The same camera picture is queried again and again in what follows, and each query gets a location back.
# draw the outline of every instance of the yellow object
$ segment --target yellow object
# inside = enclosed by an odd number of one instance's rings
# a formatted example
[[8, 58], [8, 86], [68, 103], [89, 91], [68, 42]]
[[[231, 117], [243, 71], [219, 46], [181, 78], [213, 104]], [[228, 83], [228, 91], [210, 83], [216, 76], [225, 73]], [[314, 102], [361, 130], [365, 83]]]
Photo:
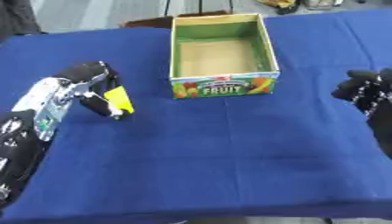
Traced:
[[287, 8], [295, 4], [295, 0], [257, 0], [262, 4], [267, 4], [274, 7]]
[[127, 110], [130, 114], [135, 112], [132, 106], [132, 102], [127, 95], [127, 91], [125, 91], [125, 88], [123, 86], [109, 90], [103, 95], [110, 103], [115, 105], [116, 108]]
[[266, 88], [267, 86], [269, 86], [272, 83], [272, 79], [271, 78], [267, 78], [267, 80], [259, 87], [252, 89], [251, 91], [249, 91], [249, 94], [257, 94], [263, 91], [264, 88]]

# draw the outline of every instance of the yellow block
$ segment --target yellow block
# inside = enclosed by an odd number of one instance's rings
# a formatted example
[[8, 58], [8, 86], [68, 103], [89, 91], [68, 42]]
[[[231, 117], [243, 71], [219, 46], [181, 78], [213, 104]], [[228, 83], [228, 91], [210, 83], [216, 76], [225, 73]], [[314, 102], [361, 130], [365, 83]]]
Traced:
[[118, 109], [127, 110], [130, 114], [135, 112], [132, 106], [132, 102], [128, 97], [127, 91], [125, 91], [125, 88], [123, 86], [109, 90], [103, 95], [110, 103], [115, 105], [115, 107], [117, 107]]

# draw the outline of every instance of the table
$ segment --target table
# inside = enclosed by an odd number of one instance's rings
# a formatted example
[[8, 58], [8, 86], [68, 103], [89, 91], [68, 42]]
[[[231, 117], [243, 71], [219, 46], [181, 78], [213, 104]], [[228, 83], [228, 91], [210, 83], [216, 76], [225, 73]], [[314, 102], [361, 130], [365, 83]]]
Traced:
[[166, 223], [208, 215], [391, 217], [392, 162], [366, 118], [330, 92], [349, 69], [391, 66], [392, 10], [266, 19], [274, 94], [173, 100], [170, 31], [12, 38], [0, 47], [5, 111], [40, 78], [105, 60], [136, 113], [77, 104], [3, 221]]

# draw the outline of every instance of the fruit illustration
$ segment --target fruit illustration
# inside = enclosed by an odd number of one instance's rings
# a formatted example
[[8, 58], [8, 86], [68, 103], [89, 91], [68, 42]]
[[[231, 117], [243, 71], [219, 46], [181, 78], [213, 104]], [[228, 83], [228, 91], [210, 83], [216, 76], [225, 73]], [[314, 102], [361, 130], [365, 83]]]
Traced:
[[188, 95], [190, 95], [191, 97], [196, 97], [198, 96], [198, 89], [196, 87], [190, 87], [186, 90], [186, 92], [188, 93]]
[[250, 84], [250, 85], [248, 85], [248, 86], [245, 87], [245, 91], [249, 92], [250, 90], [255, 89], [255, 88], [257, 88], [256, 85]]
[[173, 84], [174, 94], [177, 98], [187, 97], [186, 88], [181, 82], [175, 82]]
[[252, 95], [252, 94], [257, 94], [257, 93], [262, 92], [265, 88], [270, 86], [272, 81], [273, 80], [271, 78], [264, 78], [264, 82], [260, 86], [258, 86], [257, 88], [250, 90], [248, 92], [248, 94]]
[[174, 92], [174, 95], [176, 96], [176, 98], [186, 98], [187, 94], [184, 92]]
[[185, 88], [196, 88], [197, 84], [196, 82], [185, 82], [184, 87]]
[[266, 81], [266, 79], [268, 79], [268, 78], [265, 78], [265, 77], [255, 77], [255, 78], [252, 79], [252, 85], [260, 87], [263, 84], [263, 82]]

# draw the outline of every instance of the cardboard box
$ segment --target cardboard box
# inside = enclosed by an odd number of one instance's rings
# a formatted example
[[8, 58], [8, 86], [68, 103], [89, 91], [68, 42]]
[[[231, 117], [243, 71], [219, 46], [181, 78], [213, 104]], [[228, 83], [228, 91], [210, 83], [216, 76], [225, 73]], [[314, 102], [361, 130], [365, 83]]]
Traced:
[[272, 93], [280, 73], [259, 14], [177, 17], [171, 32], [175, 98]]

